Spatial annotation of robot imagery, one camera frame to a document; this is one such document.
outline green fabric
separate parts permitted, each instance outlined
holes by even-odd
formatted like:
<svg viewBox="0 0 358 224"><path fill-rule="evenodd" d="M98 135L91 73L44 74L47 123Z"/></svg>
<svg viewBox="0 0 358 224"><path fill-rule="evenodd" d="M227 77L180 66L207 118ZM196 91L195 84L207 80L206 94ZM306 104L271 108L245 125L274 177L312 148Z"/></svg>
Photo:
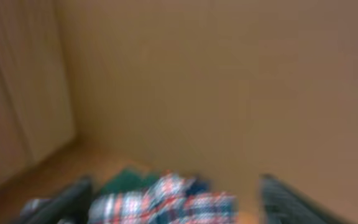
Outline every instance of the green fabric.
<svg viewBox="0 0 358 224"><path fill-rule="evenodd" d="M145 177L133 168L125 168L109 180L99 191L100 195L125 193L151 187L159 179L159 174L151 172Z"/></svg>

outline brown wall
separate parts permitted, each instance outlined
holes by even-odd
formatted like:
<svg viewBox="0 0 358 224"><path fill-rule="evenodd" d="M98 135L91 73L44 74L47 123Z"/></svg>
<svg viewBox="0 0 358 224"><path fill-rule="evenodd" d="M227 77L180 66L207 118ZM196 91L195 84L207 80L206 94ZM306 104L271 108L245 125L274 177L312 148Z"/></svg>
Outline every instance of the brown wall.
<svg viewBox="0 0 358 224"><path fill-rule="evenodd" d="M358 1L57 1L80 133L202 172L256 214L271 172L358 222Z"/></svg>

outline black object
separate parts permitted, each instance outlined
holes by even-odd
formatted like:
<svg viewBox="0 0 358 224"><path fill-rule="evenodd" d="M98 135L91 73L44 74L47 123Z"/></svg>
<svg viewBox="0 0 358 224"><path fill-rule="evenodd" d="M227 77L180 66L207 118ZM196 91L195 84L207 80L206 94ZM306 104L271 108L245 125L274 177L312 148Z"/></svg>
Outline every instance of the black object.
<svg viewBox="0 0 358 224"><path fill-rule="evenodd" d="M262 177L266 224L349 224L277 180Z"/></svg>
<svg viewBox="0 0 358 224"><path fill-rule="evenodd" d="M69 218L76 224L86 224L92 199L92 180L90 177L83 177L35 211L22 215L11 223L56 224L63 218Z"/></svg>

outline plaid shirt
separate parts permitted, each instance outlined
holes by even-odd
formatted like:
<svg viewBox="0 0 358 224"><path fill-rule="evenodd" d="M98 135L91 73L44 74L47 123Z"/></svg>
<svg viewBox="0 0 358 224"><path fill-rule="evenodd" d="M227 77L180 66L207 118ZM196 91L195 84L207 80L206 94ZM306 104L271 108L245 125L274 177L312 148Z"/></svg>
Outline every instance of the plaid shirt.
<svg viewBox="0 0 358 224"><path fill-rule="evenodd" d="M185 197L188 185L175 174L163 176L146 193L105 195L93 202L89 224L235 223L234 197L205 193Z"/></svg>

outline plaid fabric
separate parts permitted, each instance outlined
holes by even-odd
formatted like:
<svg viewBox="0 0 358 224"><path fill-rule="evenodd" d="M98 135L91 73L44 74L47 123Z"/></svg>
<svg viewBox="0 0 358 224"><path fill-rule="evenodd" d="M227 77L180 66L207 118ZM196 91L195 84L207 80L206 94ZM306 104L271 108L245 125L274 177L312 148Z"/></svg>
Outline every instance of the plaid fabric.
<svg viewBox="0 0 358 224"><path fill-rule="evenodd" d="M146 193L106 195L89 210L89 224L102 223L235 223L234 197L225 193L185 197L185 181L163 176Z"/></svg>

